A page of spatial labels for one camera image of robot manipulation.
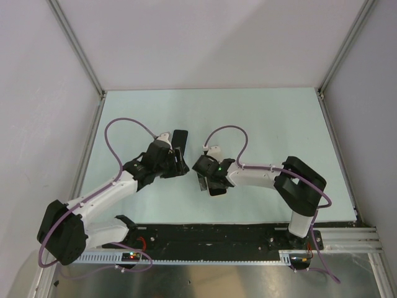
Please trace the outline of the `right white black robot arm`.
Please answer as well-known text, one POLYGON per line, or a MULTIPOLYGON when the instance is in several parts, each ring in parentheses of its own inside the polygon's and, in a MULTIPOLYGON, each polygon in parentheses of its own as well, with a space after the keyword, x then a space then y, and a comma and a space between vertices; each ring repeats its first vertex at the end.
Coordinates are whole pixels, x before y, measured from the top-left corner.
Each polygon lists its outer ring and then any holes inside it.
POLYGON ((257 186, 276 190, 292 210, 286 236, 295 249, 308 243, 318 210, 332 205, 324 192, 326 180, 295 156, 289 156, 280 166, 264 166, 201 155, 193 170, 215 189, 257 186))

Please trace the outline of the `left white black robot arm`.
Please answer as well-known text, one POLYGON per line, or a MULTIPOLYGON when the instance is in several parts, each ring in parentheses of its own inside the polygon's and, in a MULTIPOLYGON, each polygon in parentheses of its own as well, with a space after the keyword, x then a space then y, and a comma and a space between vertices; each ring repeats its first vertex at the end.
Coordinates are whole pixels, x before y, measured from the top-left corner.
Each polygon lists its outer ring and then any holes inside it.
POLYGON ((121 172, 98 190, 68 203, 51 202, 43 217, 37 240, 55 260, 66 266, 76 261, 89 248, 113 242, 125 248, 138 239, 136 224, 125 215, 108 222, 94 219, 116 202, 131 196, 154 182, 156 178, 175 178, 189 172, 184 161, 187 131, 168 141, 161 135, 148 149, 125 163, 121 172))

